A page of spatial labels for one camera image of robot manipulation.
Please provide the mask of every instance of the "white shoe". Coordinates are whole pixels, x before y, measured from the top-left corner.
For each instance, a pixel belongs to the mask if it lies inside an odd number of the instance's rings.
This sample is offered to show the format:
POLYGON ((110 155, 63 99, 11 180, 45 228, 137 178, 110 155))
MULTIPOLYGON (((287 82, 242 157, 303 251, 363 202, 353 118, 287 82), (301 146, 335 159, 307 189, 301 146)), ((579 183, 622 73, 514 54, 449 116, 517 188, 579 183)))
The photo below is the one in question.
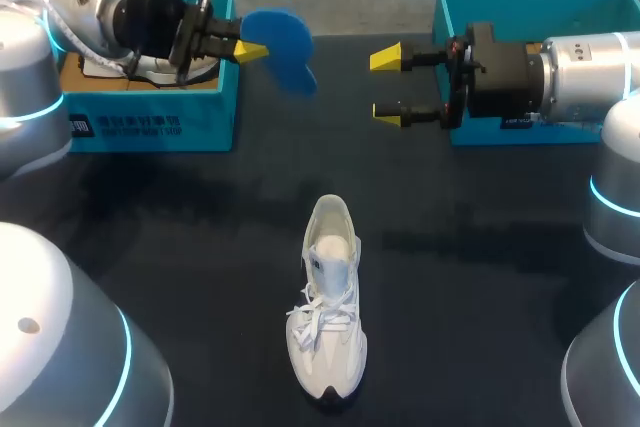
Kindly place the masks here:
POLYGON ((287 320, 287 347, 298 381, 312 397, 340 400, 352 394, 364 372, 367 338, 360 324, 360 239, 344 201, 321 197, 302 246, 305 305, 287 320))

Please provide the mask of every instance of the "black table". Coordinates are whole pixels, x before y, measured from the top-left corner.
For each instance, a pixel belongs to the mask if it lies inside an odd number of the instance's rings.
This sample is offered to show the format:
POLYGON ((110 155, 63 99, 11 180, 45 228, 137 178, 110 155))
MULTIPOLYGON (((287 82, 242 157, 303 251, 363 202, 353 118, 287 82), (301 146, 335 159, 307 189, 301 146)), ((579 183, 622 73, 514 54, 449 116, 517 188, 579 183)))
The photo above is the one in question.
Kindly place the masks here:
POLYGON ((230 154, 75 156, 0 188, 154 340, 175 423, 567 426, 562 359, 633 272, 582 236, 594 146, 461 148, 371 103, 437 101, 433 76, 368 72, 412 36, 322 37, 318 95, 244 69, 230 154), (285 344, 308 216, 325 193, 363 243, 369 340, 353 406, 310 405, 285 344))

